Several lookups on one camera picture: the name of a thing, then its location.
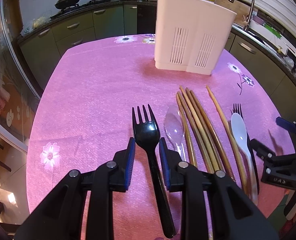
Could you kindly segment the white plastic spoon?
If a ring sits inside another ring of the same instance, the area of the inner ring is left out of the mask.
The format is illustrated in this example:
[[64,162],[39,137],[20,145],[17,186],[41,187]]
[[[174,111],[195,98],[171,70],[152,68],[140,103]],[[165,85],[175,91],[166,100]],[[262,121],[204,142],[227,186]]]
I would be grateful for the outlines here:
[[232,129],[233,137],[247,161],[247,166],[250,173],[250,186],[251,186],[250,198],[255,205],[258,205],[258,187],[257,187],[255,167],[252,162],[251,152],[247,146],[246,126],[240,114],[238,113],[232,114],[231,129]]

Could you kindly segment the bamboo chopstick separate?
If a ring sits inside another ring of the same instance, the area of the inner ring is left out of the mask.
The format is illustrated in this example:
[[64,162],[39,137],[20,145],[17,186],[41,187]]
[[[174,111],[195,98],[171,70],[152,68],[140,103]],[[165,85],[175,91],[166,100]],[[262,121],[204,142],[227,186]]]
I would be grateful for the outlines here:
[[223,123],[223,126],[225,128],[226,134],[227,134],[228,139],[230,141],[230,145],[232,147],[233,154],[234,154],[234,157],[235,157],[235,160],[236,160],[236,164],[237,164],[237,168],[238,168],[239,177],[240,177],[240,181],[241,181],[243,191],[245,192],[245,194],[248,195],[249,192],[250,192],[249,191],[250,188],[249,188],[248,183],[247,183],[246,172],[245,172],[245,169],[244,169],[244,165],[243,165],[243,162],[242,162],[242,159],[241,159],[241,154],[239,152],[236,140],[233,138],[233,135],[232,135],[232,132],[230,130],[228,121],[227,121],[227,119],[226,119],[226,117],[225,117],[225,115],[223,113],[223,110],[221,109],[217,99],[215,98],[213,92],[210,90],[208,85],[206,85],[206,89],[208,90],[208,94],[209,94],[210,98],[213,100],[213,103],[215,104],[216,110],[219,113],[220,119],[221,119],[221,121]]

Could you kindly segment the black plastic fork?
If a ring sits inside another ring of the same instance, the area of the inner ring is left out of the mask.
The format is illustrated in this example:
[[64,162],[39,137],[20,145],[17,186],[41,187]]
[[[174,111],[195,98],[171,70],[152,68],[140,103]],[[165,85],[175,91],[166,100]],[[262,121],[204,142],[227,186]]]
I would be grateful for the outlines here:
[[136,144],[141,147],[147,155],[164,236],[172,238],[176,234],[176,229],[155,153],[160,140],[160,130],[150,106],[148,108],[144,106],[132,108],[132,127]]
[[[232,113],[238,113],[242,119],[244,118],[242,110],[241,110],[241,104],[239,104],[239,103],[235,103],[233,105]],[[254,167],[254,173],[255,173],[255,178],[256,178],[257,192],[259,192],[259,179],[258,179],[258,172],[257,172],[256,161],[255,161],[255,155],[253,153],[253,149],[251,148],[250,137],[248,134],[247,134],[247,148],[250,151],[250,156],[251,156],[252,165]]]

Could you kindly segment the bamboo chopstick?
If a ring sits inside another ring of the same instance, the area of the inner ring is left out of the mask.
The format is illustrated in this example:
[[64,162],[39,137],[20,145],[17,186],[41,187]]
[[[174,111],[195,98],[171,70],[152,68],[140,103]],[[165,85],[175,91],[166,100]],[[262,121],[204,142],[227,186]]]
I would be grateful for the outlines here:
[[187,150],[188,150],[189,163],[194,165],[195,167],[197,167],[197,161],[196,161],[196,156],[195,156],[195,152],[194,152],[194,147],[192,144],[192,138],[191,138],[190,131],[188,128],[187,120],[185,118],[185,111],[184,111],[183,103],[181,100],[181,94],[179,92],[177,92],[177,94],[176,94],[176,101],[177,101],[179,112],[181,113],[182,124],[184,127],[184,137],[185,137],[185,143],[186,143]]
[[197,111],[195,110],[194,106],[192,105],[191,100],[189,99],[187,93],[183,89],[182,86],[179,87],[181,96],[183,99],[182,106],[186,113],[186,116],[189,120],[189,124],[192,128],[192,131],[195,135],[196,142],[198,147],[201,151],[201,155],[207,169],[208,173],[214,173],[215,169],[217,168],[217,162],[214,156],[213,149],[211,147],[210,141],[207,137],[205,129],[201,123],[200,118],[198,117]]
[[213,125],[211,124],[208,115],[206,114],[205,110],[203,109],[203,107],[201,106],[201,103],[199,102],[198,98],[196,97],[195,93],[191,90],[188,89],[187,90],[190,92],[192,98],[194,99],[195,103],[197,104],[197,107],[201,113],[201,115],[204,118],[204,121],[208,127],[209,133],[211,135],[211,138],[213,140],[213,143],[216,146],[216,150],[217,150],[217,155],[220,157],[221,159],[221,163],[225,169],[225,171],[230,175],[230,177],[232,178],[233,181],[236,181],[230,162],[228,160],[228,157],[226,155],[226,152],[223,148],[223,145],[221,143],[221,141],[219,140],[219,137],[217,136],[217,133],[215,131],[215,129],[213,128]]
[[197,103],[197,101],[194,99],[194,96],[193,96],[192,92],[188,88],[186,88],[185,91],[187,93],[187,96],[188,96],[189,100],[192,103],[192,106],[194,107],[194,109],[196,111],[196,114],[197,114],[197,116],[198,116],[198,118],[199,118],[199,120],[201,122],[201,125],[204,128],[205,134],[206,134],[206,136],[208,138],[208,141],[209,141],[209,144],[211,146],[211,153],[209,152],[208,154],[209,154],[210,157],[213,157],[213,158],[216,159],[216,167],[214,167],[214,170],[215,171],[222,170],[223,169],[223,165],[221,163],[219,154],[217,152],[217,148],[215,146],[215,143],[213,141],[213,138],[211,137],[211,134],[210,134],[210,131],[208,129],[208,126],[207,126],[207,124],[205,122],[205,118],[204,118],[204,116],[203,116],[203,114],[202,114],[202,112],[200,110],[200,107],[199,107],[200,103]]

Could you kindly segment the clear plastic spoon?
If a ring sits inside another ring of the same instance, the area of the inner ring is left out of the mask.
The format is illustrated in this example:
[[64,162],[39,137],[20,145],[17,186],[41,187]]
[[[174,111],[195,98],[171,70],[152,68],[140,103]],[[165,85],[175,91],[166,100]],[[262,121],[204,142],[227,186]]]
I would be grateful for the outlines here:
[[182,116],[179,109],[175,105],[170,105],[165,119],[164,130],[173,149],[179,153],[183,161],[187,161],[183,146],[185,128],[182,124]]

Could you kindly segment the green kitchen cabinets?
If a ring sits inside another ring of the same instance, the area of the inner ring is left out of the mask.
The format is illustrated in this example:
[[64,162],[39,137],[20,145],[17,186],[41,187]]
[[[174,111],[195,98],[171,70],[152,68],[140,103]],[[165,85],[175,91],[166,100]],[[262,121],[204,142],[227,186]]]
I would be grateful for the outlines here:
[[62,15],[18,39],[21,52],[41,89],[60,58],[79,44],[108,37],[153,34],[155,2],[109,2]]

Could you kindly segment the pink floral tablecloth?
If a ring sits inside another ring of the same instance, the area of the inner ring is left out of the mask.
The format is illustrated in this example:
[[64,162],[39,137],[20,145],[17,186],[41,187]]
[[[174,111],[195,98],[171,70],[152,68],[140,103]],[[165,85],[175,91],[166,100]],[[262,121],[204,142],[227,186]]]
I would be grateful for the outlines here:
[[[176,103],[177,92],[181,93],[180,86],[195,93],[223,145],[234,182],[243,190],[230,141],[206,85],[229,127],[232,106],[239,103],[250,139],[257,139],[277,156],[294,152],[289,133],[276,124],[279,113],[271,99],[228,51],[223,50],[211,75],[202,75],[156,68],[155,36],[88,42],[62,56],[34,118],[26,171],[32,212],[69,171],[94,171],[127,149],[134,138],[132,108],[150,106],[160,139],[166,141],[164,119],[169,106]],[[182,194],[169,192],[164,184],[159,143],[155,153],[176,234],[164,236],[147,155],[136,144],[129,188],[113,192],[113,239],[181,239]],[[267,219],[284,189],[266,183],[259,183],[259,188],[256,207]]]

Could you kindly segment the wooden cutting board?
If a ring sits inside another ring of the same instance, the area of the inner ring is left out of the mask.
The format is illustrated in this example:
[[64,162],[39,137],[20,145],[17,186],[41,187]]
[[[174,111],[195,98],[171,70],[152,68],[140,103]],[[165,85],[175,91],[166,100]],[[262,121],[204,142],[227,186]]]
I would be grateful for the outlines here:
[[235,24],[244,26],[245,18],[249,15],[250,6],[244,4],[240,1],[235,0],[234,3],[229,2],[228,0],[216,0],[217,5],[230,9],[233,12],[237,13],[237,16],[234,20]]

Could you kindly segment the white plastic utensil holder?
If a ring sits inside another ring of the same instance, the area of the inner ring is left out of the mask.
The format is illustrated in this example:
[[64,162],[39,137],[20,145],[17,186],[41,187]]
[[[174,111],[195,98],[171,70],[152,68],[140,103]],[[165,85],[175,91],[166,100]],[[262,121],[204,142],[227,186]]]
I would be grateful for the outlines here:
[[236,15],[205,0],[157,0],[155,67],[211,75]]

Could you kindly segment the black wok left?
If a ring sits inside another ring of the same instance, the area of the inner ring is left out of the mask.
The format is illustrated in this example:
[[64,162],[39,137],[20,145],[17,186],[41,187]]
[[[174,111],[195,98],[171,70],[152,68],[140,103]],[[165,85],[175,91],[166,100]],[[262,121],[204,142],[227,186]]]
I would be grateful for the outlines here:
[[79,3],[80,0],[58,0],[57,3],[55,4],[55,7],[58,10],[63,10],[68,7],[72,7]]

